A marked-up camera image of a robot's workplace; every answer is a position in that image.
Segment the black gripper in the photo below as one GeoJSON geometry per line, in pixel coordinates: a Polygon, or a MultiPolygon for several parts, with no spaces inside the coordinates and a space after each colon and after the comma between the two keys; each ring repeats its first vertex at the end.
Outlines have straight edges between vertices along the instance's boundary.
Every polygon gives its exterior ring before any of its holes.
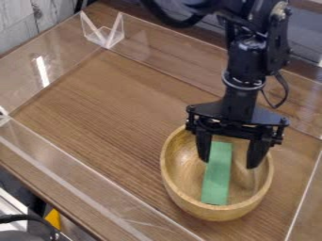
{"type": "Polygon", "coordinates": [[[191,104],[185,108],[185,130],[196,136],[200,159],[207,163],[212,135],[248,140],[247,168],[255,169],[268,149],[283,142],[286,117],[256,104],[257,92],[227,91],[215,102],[191,104]]]}

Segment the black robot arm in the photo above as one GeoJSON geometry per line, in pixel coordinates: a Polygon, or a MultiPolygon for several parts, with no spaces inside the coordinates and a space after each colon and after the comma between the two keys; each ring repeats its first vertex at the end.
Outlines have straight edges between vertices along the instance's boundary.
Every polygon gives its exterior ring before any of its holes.
{"type": "Polygon", "coordinates": [[[283,87],[288,85],[280,74],[290,63],[288,0],[184,0],[183,5],[199,15],[216,13],[221,17],[227,49],[224,97],[187,107],[185,129],[196,137],[203,161],[209,159],[213,136],[245,139],[247,167],[253,169],[268,149],[283,141],[290,125],[288,119],[272,111],[277,104],[256,104],[269,76],[283,87]]]}

